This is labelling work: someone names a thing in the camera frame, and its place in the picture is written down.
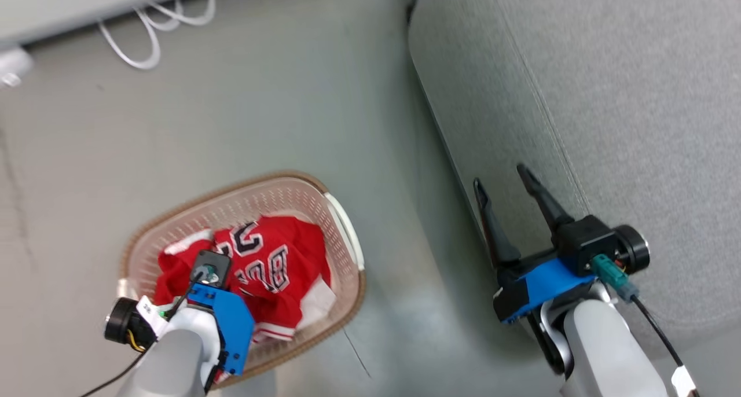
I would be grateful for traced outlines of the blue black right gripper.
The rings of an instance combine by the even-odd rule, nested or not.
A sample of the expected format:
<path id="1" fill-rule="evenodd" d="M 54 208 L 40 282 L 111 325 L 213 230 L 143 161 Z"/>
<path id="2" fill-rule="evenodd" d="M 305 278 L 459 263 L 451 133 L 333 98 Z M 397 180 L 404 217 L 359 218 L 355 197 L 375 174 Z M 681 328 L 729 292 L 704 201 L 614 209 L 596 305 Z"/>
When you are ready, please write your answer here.
<path id="1" fill-rule="evenodd" d="M 527 194 L 539 205 L 551 233 L 575 221 L 527 165 L 519 163 L 516 170 Z M 493 268 L 517 265 L 521 254 L 498 222 L 479 178 L 474 178 L 473 191 Z M 621 225 L 600 229 L 596 236 L 586 239 L 576 238 L 569 234 L 564 252 L 547 251 L 540 263 L 526 267 L 522 275 L 515 274 L 513 281 L 502 283 L 493 299 L 500 322 L 514 323 L 548 300 L 593 281 L 608 285 L 628 304 L 640 295 L 629 277 L 648 268 L 651 258 L 648 241 L 635 228 Z"/>

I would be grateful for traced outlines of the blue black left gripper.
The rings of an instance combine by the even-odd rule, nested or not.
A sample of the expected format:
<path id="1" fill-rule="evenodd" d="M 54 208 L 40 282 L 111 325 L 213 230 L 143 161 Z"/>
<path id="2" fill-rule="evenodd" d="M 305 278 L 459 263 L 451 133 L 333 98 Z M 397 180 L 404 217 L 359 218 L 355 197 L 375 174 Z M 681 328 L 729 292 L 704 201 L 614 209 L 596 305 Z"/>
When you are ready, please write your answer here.
<path id="1" fill-rule="evenodd" d="M 104 338 L 126 344 L 140 353 L 150 350 L 165 334 L 184 329 L 197 334 L 202 347 L 202 378 L 240 376 L 246 364 L 254 319 L 241 297 L 225 289 L 196 283 L 172 304 L 155 305 L 120 297 L 105 319 Z"/>

